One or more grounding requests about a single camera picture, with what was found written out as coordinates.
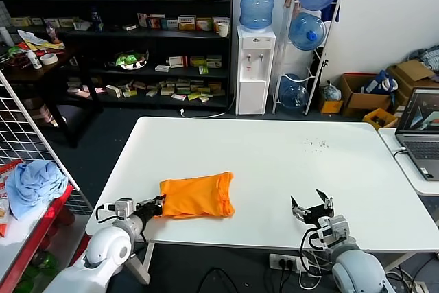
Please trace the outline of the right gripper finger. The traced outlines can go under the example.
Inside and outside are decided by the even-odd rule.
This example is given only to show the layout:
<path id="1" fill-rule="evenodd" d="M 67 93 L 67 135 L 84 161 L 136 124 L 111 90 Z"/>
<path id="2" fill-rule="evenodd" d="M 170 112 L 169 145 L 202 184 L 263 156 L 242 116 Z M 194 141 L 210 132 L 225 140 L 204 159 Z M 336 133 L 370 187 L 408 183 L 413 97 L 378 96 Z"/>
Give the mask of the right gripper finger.
<path id="1" fill-rule="evenodd" d="M 300 206 L 293 196 L 290 196 L 291 198 L 291 204 L 292 204 L 292 213 L 293 215 L 299 219 L 304 220 L 305 216 L 308 214 L 308 210 L 304 207 Z"/>
<path id="2" fill-rule="evenodd" d="M 328 197 L 323 191 L 320 191 L 319 189 L 316 190 L 319 197 L 322 199 L 324 203 L 324 208 L 333 208 L 333 198 Z"/>

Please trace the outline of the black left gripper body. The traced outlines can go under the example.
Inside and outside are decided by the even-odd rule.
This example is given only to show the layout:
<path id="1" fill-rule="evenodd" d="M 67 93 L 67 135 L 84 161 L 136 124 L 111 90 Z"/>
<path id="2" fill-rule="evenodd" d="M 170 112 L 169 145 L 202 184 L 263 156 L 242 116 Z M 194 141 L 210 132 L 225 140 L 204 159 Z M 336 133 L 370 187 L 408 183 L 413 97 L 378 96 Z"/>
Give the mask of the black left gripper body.
<path id="1" fill-rule="evenodd" d="M 162 204 L 156 204 L 154 199 L 144 200 L 136 205 L 135 215 L 142 220 L 150 220 L 153 217 L 162 216 Z"/>

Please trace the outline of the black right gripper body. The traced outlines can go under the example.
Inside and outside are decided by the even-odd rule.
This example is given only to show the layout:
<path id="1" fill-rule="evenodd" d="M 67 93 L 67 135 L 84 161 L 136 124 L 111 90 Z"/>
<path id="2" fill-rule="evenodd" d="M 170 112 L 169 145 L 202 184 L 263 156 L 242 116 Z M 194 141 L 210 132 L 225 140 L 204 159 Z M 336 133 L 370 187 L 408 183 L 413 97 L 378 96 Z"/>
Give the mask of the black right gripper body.
<path id="1" fill-rule="evenodd" d="M 303 221 L 305 224 L 320 226 L 319 220 L 322 218 L 332 218 L 334 216 L 333 207 L 325 207 L 323 204 L 310 207 L 305 210 Z"/>

